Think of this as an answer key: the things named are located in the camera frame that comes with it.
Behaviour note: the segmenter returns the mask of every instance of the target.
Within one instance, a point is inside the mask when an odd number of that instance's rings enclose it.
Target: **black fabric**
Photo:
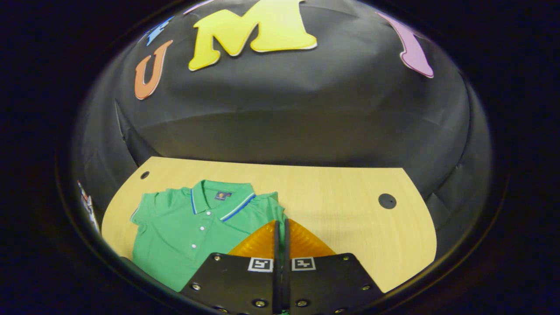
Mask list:
[[[78,179],[98,203],[98,216],[150,156],[398,167],[426,200],[438,246],[448,248],[480,210],[484,185],[479,192],[471,188],[487,178],[491,149],[469,149],[488,131],[480,104],[452,60],[418,38],[435,73],[424,77],[403,64],[399,36],[374,8],[350,0],[307,0],[300,11],[316,48],[257,53],[249,47],[253,31],[239,56],[230,57],[215,41],[220,60],[191,72],[197,35],[192,26],[222,9],[243,15],[255,3],[215,1],[186,16],[180,11],[149,46],[138,38],[100,76],[95,97],[84,103],[87,123],[78,126],[82,136],[76,141],[76,168],[83,170]],[[171,39],[157,89],[138,100],[137,64]],[[446,232],[443,226],[460,210],[470,215]]]

